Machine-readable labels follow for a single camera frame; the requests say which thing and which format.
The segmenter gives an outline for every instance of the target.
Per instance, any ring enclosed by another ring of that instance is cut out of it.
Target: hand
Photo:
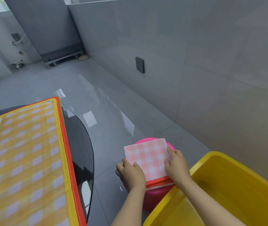
[[[128,193],[134,189],[145,192],[145,174],[136,162],[131,165],[128,160],[123,159],[123,163],[116,165],[115,173],[120,177]]]
[[[180,187],[181,184],[187,184],[192,181],[189,173],[187,162],[182,155],[181,151],[173,151],[170,147],[167,147],[167,151],[171,156],[171,161],[168,159],[164,160],[165,171],[170,179]]]

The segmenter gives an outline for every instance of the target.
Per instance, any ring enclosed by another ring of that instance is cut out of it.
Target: yellow checkered cloth
[[[0,226],[78,226],[54,98],[0,116]]]

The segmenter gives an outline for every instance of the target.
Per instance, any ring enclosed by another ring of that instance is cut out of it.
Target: gray wall
[[[44,61],[80,51],[64,0],[5,0]]]
[[[211,150],[268,179],[268,0],[68,8],[94,60]]]

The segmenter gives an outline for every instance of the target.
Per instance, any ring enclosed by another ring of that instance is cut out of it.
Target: pink checkered napkin
[[[151,140],[144,143],[125,146],[126,159],[136,162],[145,173],[146,181],[166,176],[164,159],[169,159],[165,139]]]

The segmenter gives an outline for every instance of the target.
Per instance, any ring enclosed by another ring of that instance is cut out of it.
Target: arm
[[[137,163],[131,165],[123,159],[123,164],[117,164],[115,173],[120,177],[129,194],[111,226],[141,226],[146,187],[143,170]]]
[[[167,151],[171,161],[165,160],[166,173],[186,195],[206,226],[245,226],[192,180],[181,151],[169,147]]]

